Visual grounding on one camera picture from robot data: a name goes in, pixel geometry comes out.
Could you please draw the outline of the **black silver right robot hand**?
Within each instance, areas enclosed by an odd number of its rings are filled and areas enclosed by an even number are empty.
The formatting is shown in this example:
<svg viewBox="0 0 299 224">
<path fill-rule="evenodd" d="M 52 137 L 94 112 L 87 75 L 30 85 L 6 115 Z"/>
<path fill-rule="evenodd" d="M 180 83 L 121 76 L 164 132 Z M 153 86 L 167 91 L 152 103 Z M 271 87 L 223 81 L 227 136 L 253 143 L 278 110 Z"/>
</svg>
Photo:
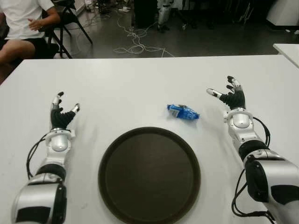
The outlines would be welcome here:
<svg viewBox="0 0 299 224">
<path fill-rule="evenodd" d="M 230 83 L 230 85 L 226 86 L 226 88 L 230 90 L 227 94 L 220 93 L 211 88 L 208 88 L 206 92 L 226 104 L 231 110 L 237 108 L 246 109 L 245 95 L 242 85 L 232 76 L 227 76 L 227 80 Z"/>
</svg>

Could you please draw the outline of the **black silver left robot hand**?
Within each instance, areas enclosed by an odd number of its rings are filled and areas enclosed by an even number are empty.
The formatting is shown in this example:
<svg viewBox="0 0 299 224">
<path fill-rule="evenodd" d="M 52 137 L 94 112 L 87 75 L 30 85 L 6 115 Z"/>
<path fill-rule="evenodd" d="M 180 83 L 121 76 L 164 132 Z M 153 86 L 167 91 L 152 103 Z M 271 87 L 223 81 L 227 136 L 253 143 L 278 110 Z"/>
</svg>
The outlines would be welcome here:
<svg viewBox="0 0 299 224">
<path fill-rule="evenodd" d="M 67 126 L 74 119 L 75 115 L 80 111 L 80 104 L 77 103 L 74 107 L 68 111 L 63 112 L 63 108 L 60 107 L 62 102 L 61 97 L 64 92 L 59 92 L 53 99 L 50 108 L 50 130 L 53 129 L 63 129 L 66 130 Z"/>
</svg>

